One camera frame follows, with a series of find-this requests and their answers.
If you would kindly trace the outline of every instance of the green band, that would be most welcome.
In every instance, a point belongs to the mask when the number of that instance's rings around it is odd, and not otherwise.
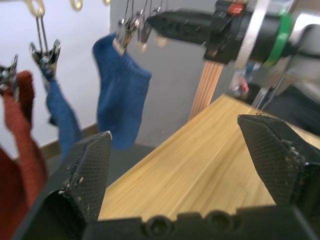
[[[287,44],[288,38],[293,29],[293,20],[289,15],[281,16],[281,23],[276,41],[274,43],[273,49],[270,53],[269,58],[263,64],[266,67],[271,67],[278,62],[281,54]]]

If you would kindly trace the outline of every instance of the blue sock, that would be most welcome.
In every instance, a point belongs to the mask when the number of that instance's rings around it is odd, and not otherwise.
[[[82,139],[77,118],[70,105],[61,93],[59,85],[54,78],[47,78],[49,86],[46,104],[51,113],[50,123],[59,130],[59,143],[64,160],[72,146]]]
[[[152,74],[113,46],[116,34],[98,40],[93,54],[101,77],[97,108],[100,131],[111,131],[112,147],[129,148],[136,140]]]

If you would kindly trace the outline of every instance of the red cloth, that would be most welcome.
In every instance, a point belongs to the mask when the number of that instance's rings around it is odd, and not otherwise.
[[[8,240],[28,211],[19,165],[0,148],[0,239]]]
[[[23,115],[31,124],[32,127],[32,109],[34,104],[35,92],[32,85],[32,74],[29,71],[22,71],[17,74],[17,84],[20,88],[19,92],[19,102],[21,105],[21,110]],[[43,180],[48,180],[48,171],[46,167],[45,158],[38,148],[38,145],[35,141],[32,141],[33,151],[38,161],[38,164],[41,168],[41,172],[43,174]]]
[[[0,240],[9,240],[48,179],[43,155],[31,137],[32,76],[18,74],[19,102],[12,89],[2,92],[4,117],[19,152],[19,164],[0,149]]]

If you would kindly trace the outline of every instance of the wooden table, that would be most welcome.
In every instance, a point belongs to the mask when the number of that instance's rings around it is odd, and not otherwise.
[[[100,220],[274,205],[237,124],[257,110],[220,97],[105,192]],[[320,138],[295,129],[320,148]]]

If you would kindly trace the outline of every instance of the white wall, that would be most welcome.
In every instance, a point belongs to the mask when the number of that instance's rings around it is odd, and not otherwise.
[[[96,122],[100,90],[99,74],[92,57],[92,46],[109,33],[110,8],[102,0],[85,0],[80,12],[73,11],[68,0],[45,0],[44,25],[49,48],[61,41],[57,79],[67,100],[76,112],[81,128]],[[55,127],[48,124],[46,94],[40,72],[29,54],[29,43],[39,48],[35,18],[22,1],[0,2],[0,64],[8,66],[18,54],[18,71],[33,73],[36,98],[33,105],[33,136],[41,145],[58,138]],[[12,135],[4,124],[0,101],[0,145],[17,156]]]

